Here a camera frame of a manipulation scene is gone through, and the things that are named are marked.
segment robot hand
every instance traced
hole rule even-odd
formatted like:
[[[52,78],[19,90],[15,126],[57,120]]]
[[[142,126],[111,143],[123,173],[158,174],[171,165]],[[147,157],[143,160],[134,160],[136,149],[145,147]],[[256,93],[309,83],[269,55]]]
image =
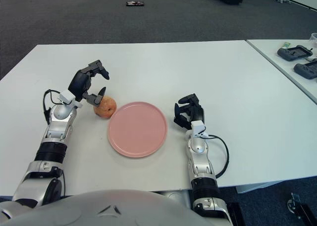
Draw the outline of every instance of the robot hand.
[[[98,95],[88,95],[88,89],[91,86],[91,77],[101,74],[105,79],[109,80],[109,73],[105,70],[100,60],[88,64],[88,67],[79,70],[71,81],[68,90],[75,96],[76,101],[83,98],[91,105],[98,106],[103,98],[106,88],[103,87]]]
[[[195,94],[191,94],[183,97],[178,101],[179,104],[187,104],[184,106],[179,106],[175,103],[174,112],[175,118],[174,122],[179,126],[192,129],[191,122],[196,120],[201,120],[205,122],[204,109],[199,105],[199,100]],[[189,116],[189,121],[182,113],[186,113]]]

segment black cable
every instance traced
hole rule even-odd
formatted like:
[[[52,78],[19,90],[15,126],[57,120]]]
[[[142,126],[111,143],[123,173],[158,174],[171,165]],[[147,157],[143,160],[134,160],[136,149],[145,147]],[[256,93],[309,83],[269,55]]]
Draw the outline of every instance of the black cable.
[[[44,92],[44,96],[43,96],[43,110],[44,110],[44,116],[45,116],[45,120],[48,124],[50,124],[50,112],[51,112],[51,107],[49,107],[48,109],[46,109],[46,105],[45,105],[45,97],[46,95],[49,93],[50,94],[50,98],[51,98],[51,102],[55,105],[69,105],[69,104],[65,104],[65,103],[56,103],[53,101],[53,97],[52,97],[52,92],[58,93],[60,94],[59,91],[56,90],[51,90],[48,89],[47,91]]]
[[[228,147],[227,147],[226,143],[222,140],[222,138],[220,138],[220,137],[218,137],[216,135],[211,135],[211,134],[209,134],[208,136],[211,137],[211,138],[203,138],[203,137],[200,137],[200,138],[203,138],[203,139],[219,139],[224,144],[224,146],[226,148],[227,160],[226,160],[226,163],[225,163],[223,169],[216,175],[216,178],[219,178],[227,170],[227,167],[228,167],[228,164],[229,164],[229,150],[228,150]]]
[[[65,192],[66,192],[66,184],[65,184],[65,174],[64,174],[64,171],[63,171],[63,181],[64,181],[64,197],[65,197]]]

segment white table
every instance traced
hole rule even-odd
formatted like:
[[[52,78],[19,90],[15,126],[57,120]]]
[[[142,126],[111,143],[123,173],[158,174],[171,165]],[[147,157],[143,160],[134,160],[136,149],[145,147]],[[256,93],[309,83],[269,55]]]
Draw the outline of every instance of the white table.
[[[168,134],[154,154],[123,157],[107,140],[108,120],[83,101],[64,159],[67,195],[190,188],[185,129],[173,123],[173,110],[191,93],[205,109],[208,133],[229,147],[220,187],[317,175],[317,105],[245,41],[38,45],[0,82],[0,195],[14,193],[35,157],[46,128],[44,91],[67,89],[75,72],[97,59],[110,81],[96,76],[90,93],[107,86],[118,107],[156,105]],[[216,141],[210,142],[210,159],[219,172],[225,155]]]
[[[308,80],[300,76],[294,71],[294,66],[297,63],[304,64],[308,61],[295,60],[286,61],[279,57],[276,52],[285,42],[291,43],[290,48],[296,45],[303,45],[311,49],[311,43],[308,40],[247,40],[260,54],[269,60],[277,69],[279,69],[287,78],[297,85],[309,98],[317,104],[317,81],[316,79]],[[317,56],[317,49],[312,50],[314,56]]]

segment gray carpet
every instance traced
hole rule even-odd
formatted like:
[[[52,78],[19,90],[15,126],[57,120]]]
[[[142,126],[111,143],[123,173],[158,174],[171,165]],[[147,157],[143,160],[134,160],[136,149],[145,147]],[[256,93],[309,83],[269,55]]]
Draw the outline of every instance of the gray carpet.
[[[37,44],[151,43],[245,39],[308,39],[317,12],[272,0],[0,0],[0,78]],[[248,226],[303,225],[286,209],[291,192],[317,215],[317,178],[224,198],[241,204]]]

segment black robotic finger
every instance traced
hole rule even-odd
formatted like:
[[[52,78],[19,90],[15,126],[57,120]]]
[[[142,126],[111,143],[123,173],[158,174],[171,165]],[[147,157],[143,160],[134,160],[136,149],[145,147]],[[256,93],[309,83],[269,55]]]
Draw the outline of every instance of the black robotic finger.
[[[179,126],[187,129],[192,129],[192,121],[201,120],[203,123],[205,123],[204,109],[201,107],[201,105],[199,105],[199,99],[195,94],[191,94],[181,98],[178,103],[187,104],[184,106],[178,106],[178,104],[175,104],[174,122],[177,123]],[[185,116],[181,115],[181,113],[186,113],[189,116],[189,120],[187,120]]]

